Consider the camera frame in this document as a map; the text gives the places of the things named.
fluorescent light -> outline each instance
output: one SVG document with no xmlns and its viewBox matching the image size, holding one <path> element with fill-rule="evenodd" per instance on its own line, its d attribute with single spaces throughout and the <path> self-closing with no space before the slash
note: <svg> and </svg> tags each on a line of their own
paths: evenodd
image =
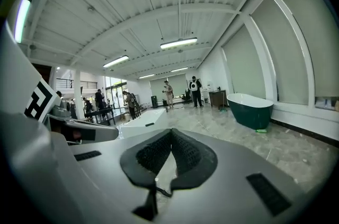
<svg viewBox="0 0 339 224">
<path fill-rule="evenodd" d="M 161 49 L 166 49 L 166 48 L 170 48 L 170 47 L 174 47 L 174 46 L 178 46 L 178 45 L 196 43 L 197 40 L 198 40 L 197 38 L 177 40 L 177 41 L 172 41 L 172 42 L 168 42 L 168 43 L 163 43 L 163 44 L 160 45 L 160 47 L 161 47 Z"/>
<path fill-rule="evenodd" d="M 175 72 L 175 71 L 179 71 L 179 70 L 185 70 L 185 69 L 188 69 L 188 67 L 186 68 L 181 68 L 181 69 L 174 69 L 174 70 L 171 70 L 171 73 Z"/>
<path fill-rule="evenodd" d="M 17 43 L 21 43 L 23 26 L 25 25 L 25 19 L 26 19 L 30 4 L 31 4 L 31 1 L 29 0 L 21 0 L 21 4 L 19 7 L 19 11 L 17 13 L 16 24 L 15 24 L 14 38 Z"/>
<path fill-rule="evenodd" d="M 151 77 L 151 76 L 154 76 L 155 74 L 150 74 L 150 75 L 146 75 L 146 76 L 141 76 L 139 77 L 139 79 L 143 79 L 143 78 L 147 78 L 147 77 Z"/>
<path fill-rule="evenodd" d="M 104 68 L 108 68 L 108 67 L 110 67 L 114 64 L 120 63 L 120 62 L 127 60 L 127 59 L 128 59 L 128 56 L 119 57 L 116 60 L 113 60 L 112 62 L 109 62 L 106 65 L 104 65 Z"/>
</svg>

bathtub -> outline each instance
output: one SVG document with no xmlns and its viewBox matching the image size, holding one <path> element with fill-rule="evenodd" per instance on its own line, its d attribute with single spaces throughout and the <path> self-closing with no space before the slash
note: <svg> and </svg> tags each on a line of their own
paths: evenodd
<svg viewBox="0 0 339 224">
<path fill-rule="evenodd" d="M 254 130 L 265 129 L 269 125 L 272 101 L 242 93 L 229 94 L 227 100 L 238 123 Z"/>
</svg>

marble floor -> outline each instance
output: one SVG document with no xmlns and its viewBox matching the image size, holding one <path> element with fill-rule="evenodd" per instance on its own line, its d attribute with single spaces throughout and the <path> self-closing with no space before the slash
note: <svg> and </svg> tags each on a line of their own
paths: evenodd
<svg viewBox="0 0 339 224">
<path fill-rule="evenodd" d="M 229 108 L 220 112 L 209 105 L 193 108 L 191 104 L 178 104 L 166 115 L 170 128 L 197 132 L 251 149 L 290 175 L 305 192 L 326 179 L 339 156 L 339 149 L 273 123 L 268 126 L 267 133 L 256 133 L 237 123 Z M 170 192 L 175 169 L 175 160 L 170 154 L 157 176 L 160 188 Z M 165 210 L 168 199 L 157 193 L 160 212 Z"/>
</svg>

white platform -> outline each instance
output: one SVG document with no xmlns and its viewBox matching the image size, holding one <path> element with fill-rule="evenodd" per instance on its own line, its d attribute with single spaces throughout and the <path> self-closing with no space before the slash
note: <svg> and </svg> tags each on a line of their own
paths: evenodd
<svg viewBox="0 0 339 224">
<path fill-rule="evenodd" d="M 166 128 L 168 128 L 166 109 L 157 109 L 148 110 L 135 120 L 131 120 L 121 126 L 121 132 L 124 138 L 128 138 Z"/>
</svg>

